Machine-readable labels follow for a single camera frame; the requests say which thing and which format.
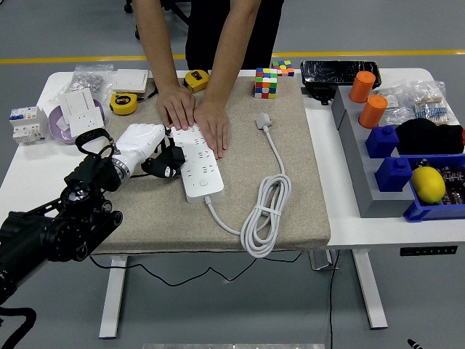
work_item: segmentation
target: orange cup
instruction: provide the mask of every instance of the orange cup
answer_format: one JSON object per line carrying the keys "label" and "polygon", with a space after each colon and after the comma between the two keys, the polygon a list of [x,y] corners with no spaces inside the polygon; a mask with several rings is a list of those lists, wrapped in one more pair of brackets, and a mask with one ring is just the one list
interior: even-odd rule
{"label": "orange cup", "polygon": [[362,115],[358,119],[358,123],[366,129],[373,129],[378,126],[379,121],[383,117],[383,113],[387,108],[387,99],[380,95],[372,95],[368,98]]}
{"label": "orange cup", "polygon": [[349,93],[349,98],[356,103],[365,103],[376,77],[370,71],[359,71]]}

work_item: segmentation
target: white cable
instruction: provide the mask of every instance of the white cable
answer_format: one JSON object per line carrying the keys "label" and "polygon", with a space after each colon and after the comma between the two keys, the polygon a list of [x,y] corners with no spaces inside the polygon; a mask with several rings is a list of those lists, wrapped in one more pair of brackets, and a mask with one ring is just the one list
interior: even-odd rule
{"label": "white cable", "polygon": [[[284,207],[289,200],[292,189],[291,179],[286,176],[283,161],[281,160],[278,150],[271,139],[268,127],[263,126],[263,130],[267,135],[271,148],[278,160],[281,173],[263,179],[259,187],[259,195],[256,200],[256,205],[244,222],[241,231],[233,230],[225,225],[214,211],[210,197],[205,197],[205,203],[209,207],[211,214],[218,224],[227,232],[240,236],[240,243],[242,244],[242,247],[255,258],[266,257],[273,250],[276,239],[278,238],[280,218]],[[258,227],[257,225],[259,224],[261,216],[267,216],[267,219]],[[258,232],[265,228],[268,223],[271,226],[267,237],[260,238],[258,236]]]}

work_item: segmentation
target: black container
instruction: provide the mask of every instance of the black container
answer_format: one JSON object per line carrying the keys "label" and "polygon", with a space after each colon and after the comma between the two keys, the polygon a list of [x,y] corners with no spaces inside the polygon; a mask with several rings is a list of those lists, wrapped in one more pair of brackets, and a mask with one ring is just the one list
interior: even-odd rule
{"label": "black container", "polygon": [[373,88],[381,86],[376,62],[364,60],[303,60],[300,64],[302,83],[308,94],[328,105],[339,85],[352,85],[359,71],[370,71],[376,77]]}

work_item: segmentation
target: robotic arm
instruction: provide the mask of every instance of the robotic arm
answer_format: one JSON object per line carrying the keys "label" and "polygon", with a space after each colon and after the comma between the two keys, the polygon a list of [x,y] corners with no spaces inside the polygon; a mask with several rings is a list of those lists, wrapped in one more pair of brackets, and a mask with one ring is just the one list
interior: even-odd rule
{"label": "robotic arm", "polygon": [[[122,223],[122,213],[113,211],[103,193],[116,191],[134,174],[136,165],[142,164],[142,169],[157,177],[180,174],[184,155],[171,138],[166,147],[168,134],[162,125],[132,124],[116,144],[104,129],[76,139],[78,149],[87,157],[65,177],[60,197],[29,212],[10,212],[0,228],[0,305],[42,263],[82,261]],[[98,154],[83,148],[98,137],[109,141]],[[150,158],[158,146],[160,155]],[[108,149],[110,155],[104,157]],[[58,214],[47,217],[54,209]],[[0,311],[0,315],[9,314]]]}

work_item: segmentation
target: tape measure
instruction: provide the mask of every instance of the tape measure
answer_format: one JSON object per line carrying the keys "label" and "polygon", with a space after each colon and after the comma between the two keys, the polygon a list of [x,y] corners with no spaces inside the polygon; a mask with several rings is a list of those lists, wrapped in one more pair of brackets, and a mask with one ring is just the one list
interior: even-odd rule
{"label": "tape measure", "polygon": [[137,95],[134,93],[114,93],[111,95],[110,109],[118,115],[129,115],[137,109]]}
{"label": "tape measure", "polygon": [[209,82],[209,74],[205,71],[190,71],[184,78],[184,86],[192,93],[196,93],[206,88]]}

